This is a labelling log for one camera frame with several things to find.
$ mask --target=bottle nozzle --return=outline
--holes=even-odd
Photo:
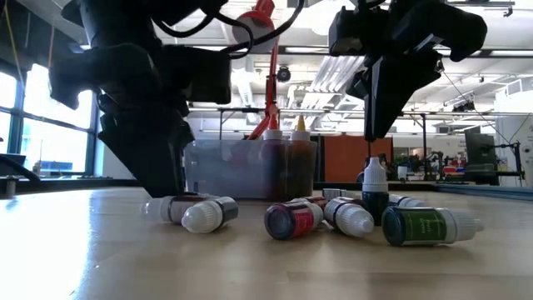
[[[296,125],[297,131],[306,131],[306,122],[302,115],[298,116],[298,124]]]

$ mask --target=plastic bin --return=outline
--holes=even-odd
[[[189,192],[276,202],[312,195],[315,142],[197,140],[184,159]]]

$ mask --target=red bottle label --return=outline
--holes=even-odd
[[[302,208],[292,211],[294,216],[295,227],[292,237],[301,236],[304,233],[308,233],[313,228],[313,213],[310,208]]]

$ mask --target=ceiling pipe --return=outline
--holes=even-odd
[[[331,67],[331,71],[327,74],[319,87],[321,92],[328,92],[327,87],[338,78],[339,72],[337,70],[340,71],[343,66],[346,66],[348,57],[335,57],[335,59],[336,61]]]
[[[313,82],[311,83],[311,86],[310,86],[310,89],[312,91],[316,90],[316,85],[324,78],[324,76],[326,75],[327,69],[330,67],[332,63],[333,63],[333,57],[326,56],[324,57],[324,59],[322,59],[320,68],[318,69],[315,79],[313,79]]]
[[[331,58],[331,63],[329,64],[326,72],[324,73],[324,76],[322,76],[322,78],[320,78],[320,81],[316,83],[315,89],[313,90],[314,92],[321,92],[322,84],[329,80],[331,76],[335,73],[335,70],[339,67],[339,62],[341,58],[342,60],[344,60],[344,57]]]

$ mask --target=brown liquid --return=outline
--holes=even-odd
[[[287,198],[311,196],[316,150],[312,142],[291,141],[287,173]]]

